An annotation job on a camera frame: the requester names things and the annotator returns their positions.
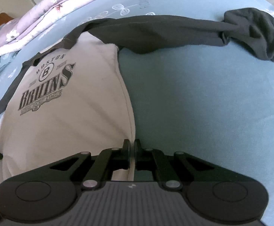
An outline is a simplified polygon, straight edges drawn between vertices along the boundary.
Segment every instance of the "black fabric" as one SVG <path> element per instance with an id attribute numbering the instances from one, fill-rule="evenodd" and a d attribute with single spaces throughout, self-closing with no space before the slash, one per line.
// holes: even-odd
<path id="1" fill-rule="evenodd" d="M 135 53 L 183 45 L 225 46 L 233 38 L 247 44 L 257 58 L 274 62 L 274 18 L 255 8 L 227 11 L 221 22 L 171 15 L 97 19 L 76 27 L 51 49 L 23 63 L 20 74 L 0 100 L 0 114 L 34 62 L 39 62 L 56 48 L 70 49 L 84 31 L 104 43 L 126 47 Z"/>

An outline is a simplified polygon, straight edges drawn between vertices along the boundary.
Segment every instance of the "metal screw head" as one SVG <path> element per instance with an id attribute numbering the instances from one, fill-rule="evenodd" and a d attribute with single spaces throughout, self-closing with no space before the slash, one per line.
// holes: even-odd
<path id="1" fill-rule="evenodd" d="M 166 187 L 171 188 L 171 189 L 176 189 L 181 186 L 181 183 L 176 180 L 169 180 L 165 183 Z"/>
<path id="2" fill-rule="evenodd" d="M 86 188 L 94 188 L 98 185 L 98 182 L 95 180 L 86 180 L 82 183 Z"/>

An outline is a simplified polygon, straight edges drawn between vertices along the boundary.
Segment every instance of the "round pad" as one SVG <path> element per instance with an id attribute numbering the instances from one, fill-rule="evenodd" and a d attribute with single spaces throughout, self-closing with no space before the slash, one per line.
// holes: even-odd
<path id="1" fill-rule="evenodd" d="M 57 217 L 75 201 L 72 182 L 9 182 L 0 184 L 0 214 L 17 222 Z"/>
<path id="2" fill-rule="evenodd" d="M 205 218 L 224 224 L 258 219 L 268 203 L 267 191 L 257 181 L 192 182 L 185 196 Z"/>
<path id="3" fill-rule="evenodd" d="M 248 190 L 237 182 L 220 182 L 213 186 L 213 193 L 220 200 L 237 202 L 247 196 Z"/>

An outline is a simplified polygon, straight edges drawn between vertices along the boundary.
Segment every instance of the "blue bedsheet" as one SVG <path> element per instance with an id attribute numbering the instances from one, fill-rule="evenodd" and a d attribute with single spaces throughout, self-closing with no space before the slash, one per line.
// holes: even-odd
<path id="1" fill-rule="evenodd" d="M 96 0 L 56 22 L 17 54 L 0 73 L 0 99 L 20 72 L 22 62 L 88 20 L 168 14 L 220 21 L 225 11 L 244 7 L 255 7 L 274 16 L 274 7 L 265 0 Z M 274 143 L 270 143 L 271 134 L 267 132 L 274 133 L 274 119 L 270 117 L 274 107 L 267 108 L 274 103 L 274 63 L 260 61 L 231 42 L 226 47 L 185 46 L 146 55 L 123 49 L 119 65 L 133 105 L 137 138 L 146 146 L 163 148 L 166 153 L 190 152 L 261 181 L 270 194 L 263 220 L 274 225 Z M 213 75 L 223 80 L 215 83 Z M 256 81 L 256 89 L 261 86 L 261 91 L 272 86 L 268 103 L 250 104 L 252 108 L 247 105 L 253 98 L 264 101 L 261 95 L 249 90 L 252 81 Z M 217 84 L 224 87 L 216 89 Z M 246 126 L 248 120 L 261 116 L 270 117 L 269 121 L 261 122 L 256 129 Z M 218 133 L 214 133 L 213 127 L 219 127 Z M 249 128 L 261 133 L 260 138 L 248 132 Z"/>

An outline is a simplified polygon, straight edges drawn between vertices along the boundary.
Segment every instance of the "white t-shirt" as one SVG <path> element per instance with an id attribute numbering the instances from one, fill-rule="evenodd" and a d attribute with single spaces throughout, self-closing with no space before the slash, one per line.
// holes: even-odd
<path id="1" fill-rule="evenodd" d="M 10 100 L 0 130 L 3 179 L 124 139 L 134 141 L 135 124 L 117 46 L 84 32 L 70 50 L 30 67 Z"/>

